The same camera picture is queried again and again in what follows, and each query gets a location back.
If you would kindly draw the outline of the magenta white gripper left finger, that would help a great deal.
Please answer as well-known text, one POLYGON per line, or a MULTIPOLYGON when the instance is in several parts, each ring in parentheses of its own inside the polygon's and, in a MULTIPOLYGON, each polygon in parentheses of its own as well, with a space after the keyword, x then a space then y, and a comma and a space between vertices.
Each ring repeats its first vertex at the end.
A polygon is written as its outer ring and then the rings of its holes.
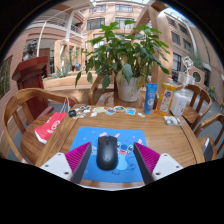
POLYGON ((41 166, 41 169, 75 184, 79 184, 82 180, 91 152, 91 143, 87 142, 66 154, 56 153, 41 166))

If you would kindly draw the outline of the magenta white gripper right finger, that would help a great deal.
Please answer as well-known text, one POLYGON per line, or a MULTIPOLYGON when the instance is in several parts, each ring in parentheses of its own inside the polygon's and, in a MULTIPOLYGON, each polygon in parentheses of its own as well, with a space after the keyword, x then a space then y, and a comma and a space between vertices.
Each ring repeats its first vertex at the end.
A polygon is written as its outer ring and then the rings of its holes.
POLYGON ((159 154, 140 143, 134 143, 134 155, 145 184, 152 183, 182 169, 169 154, 159 154))

